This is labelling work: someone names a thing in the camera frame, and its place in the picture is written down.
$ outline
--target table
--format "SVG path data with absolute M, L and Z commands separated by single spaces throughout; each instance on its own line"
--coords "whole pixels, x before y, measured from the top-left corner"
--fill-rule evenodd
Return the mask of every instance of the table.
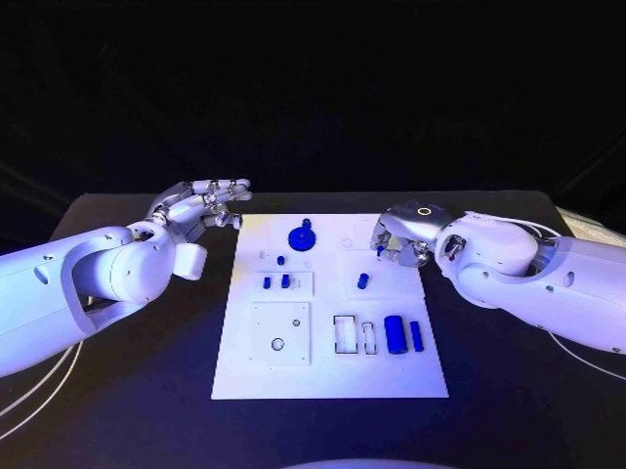
M 132 223 L 152 197 L 83 195 L 53 238 Z M 540 192 L 257 193 L 239 211 L 375 213 L 410 198 L 567 233 Z M 466 468 L 626 467 L 626 383 L 583 366 L 541 330 L 470 305 L 433 263 L 420 277 L 449 399 L 211 401 L 234 242 L 231 228 L 210 229 L 200 281 L 175 277 L 152 304 L 87 340 L 53 402 L 0 443 L 0 466 L 276 468 L 373 457 Z M 0 408 L 53 360 L 0 379 Z M 1 419 L 0 433 L 40 394 Z

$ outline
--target black backdrop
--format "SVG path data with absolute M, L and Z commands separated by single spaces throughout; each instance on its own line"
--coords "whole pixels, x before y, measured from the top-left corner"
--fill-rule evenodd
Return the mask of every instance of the black backdrop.
M 83 192 L 230 177 L 256 192 L 541 190 L 626 233 L 626 18 L 57 5 L 0 8 L 0 253 L 43 242 Z

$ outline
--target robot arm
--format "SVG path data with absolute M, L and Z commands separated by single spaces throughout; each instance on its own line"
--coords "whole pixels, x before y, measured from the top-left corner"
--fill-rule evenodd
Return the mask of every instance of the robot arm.
M 148 217 L 126 228 L 77 234 L 0 257 L 0 376 L 27 368 L 135 313 L 162 293 L 171 274 L 200 278 L 205 227 L 240 215 L 249 181 L 178 183 Z M 92 297 L 83 306 L 80 298 Z
M 371 248 L 410 267 L 432 257 L 476 306 L 502 308 L 570 340 L 626 355 L 626 249 L 555 232 L 542 238 L 518 225 L 544 229 L 410 201 L 380 216 Z

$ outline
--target white platform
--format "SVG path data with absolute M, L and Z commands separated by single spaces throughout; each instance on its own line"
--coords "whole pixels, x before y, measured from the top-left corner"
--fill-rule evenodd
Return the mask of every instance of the white platform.
M 367 249 L 377 217 L 244 215 L 211 399 L 447 397 L 417 270 L 378 260 Z M 286 236 L 303 218 L 312 222 L 316 244 L 296 252 Z M 361 273 L 368 274 L 362 290 Z M 289 274 L 289 288 L 282 288 L 282 274 Z M 270 277 L 267 290 L 263 277 Z M 403 355 L 387 352 L 388 315 L 404 319 Z M 335 353 L 334 316 L 355 318 L 357 354 Z M 423 352 L 411 348 L 411 320 Z M 364 322 L 374 325 L 375 355 L 364 354 Z M 280 350 L 273 349 L 276 339 Z

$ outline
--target black table surface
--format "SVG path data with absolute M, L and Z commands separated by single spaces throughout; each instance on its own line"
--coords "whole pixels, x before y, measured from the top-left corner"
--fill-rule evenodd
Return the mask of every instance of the black table surface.
M 152 197 L 83 195 L 53 238 L 135 222 Z M 540 192 L 257 193 L 239 211 L 378 213 L 410 198 L 568 233 Z M 174 277 L 152 304 L 86 341 L 51 403 L 0 443 L 0 467 L 276 468 L 349 457 L 626 467 L 626 383 L 504 311 L 469 304 L 433 264 L 420 277 L 447 399 L 211 401 L 236 238 L 231 228 L 210 229 L 200 281 Z M 0 379 L 0 408 L 54 360 Z M 0 434 L 50 389 L 0 419 Z

